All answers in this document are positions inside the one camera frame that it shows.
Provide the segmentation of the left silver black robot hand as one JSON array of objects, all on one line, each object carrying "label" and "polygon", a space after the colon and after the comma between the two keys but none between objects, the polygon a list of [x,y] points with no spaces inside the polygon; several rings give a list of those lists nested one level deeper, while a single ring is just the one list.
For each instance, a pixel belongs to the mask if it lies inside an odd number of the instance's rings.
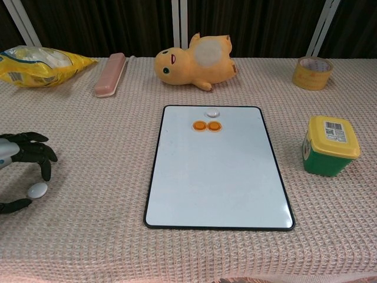
[{"label": "left silver black robot hand", "polygon": [[1,169],[12,163],[37,163],[41,168],[42,182],[28,189],[28,197],[1,203],[1,213],[9,214],[28,207],[33,199],[45,195],[51,179],[51,162],[57,162],[55,152],[45,143],[48,138],[36,132],[1,134]]}]

